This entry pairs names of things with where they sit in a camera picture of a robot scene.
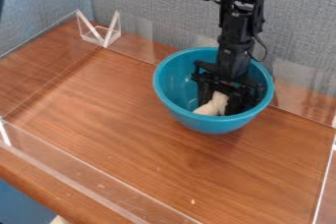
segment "teal bowl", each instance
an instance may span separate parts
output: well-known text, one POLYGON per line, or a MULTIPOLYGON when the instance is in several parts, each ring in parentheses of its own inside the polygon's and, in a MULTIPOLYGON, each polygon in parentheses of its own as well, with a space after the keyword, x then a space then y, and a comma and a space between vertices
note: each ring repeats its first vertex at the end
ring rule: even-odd
POLYGON ((205 134, 224 134, 241 128, 269 105, 274 85, 266 68, 252 61, 249 77, 265 87, 258 104, 232 116, 204 116, 192 111, 197 108, 197 84, 192 80, 194 61, 214 62, 217 48, 190 48, 170 55, 157 66, 153 74, 153 88, 158 99, 173 117, 189 129, 205 134))

